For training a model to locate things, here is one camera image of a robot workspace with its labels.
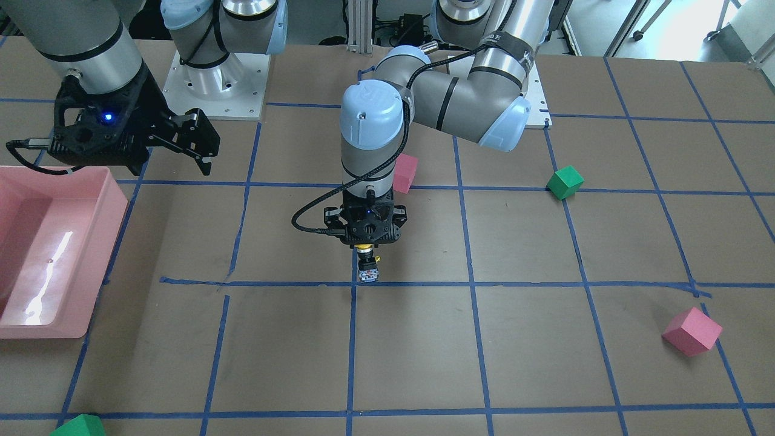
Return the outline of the black gripper centre arm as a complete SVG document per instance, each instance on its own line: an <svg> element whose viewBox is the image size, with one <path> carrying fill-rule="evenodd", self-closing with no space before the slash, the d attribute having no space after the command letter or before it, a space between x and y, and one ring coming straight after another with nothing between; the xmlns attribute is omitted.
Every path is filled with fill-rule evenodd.
<svg viewBox="0 0 775 436"><path fill-rule="evenodd" d="M384 195L370 199L344 191L340 208L324 208L324 223L329 235L350 246L394 243L406 221L405 206L395 204L392 188Z"/></svg>

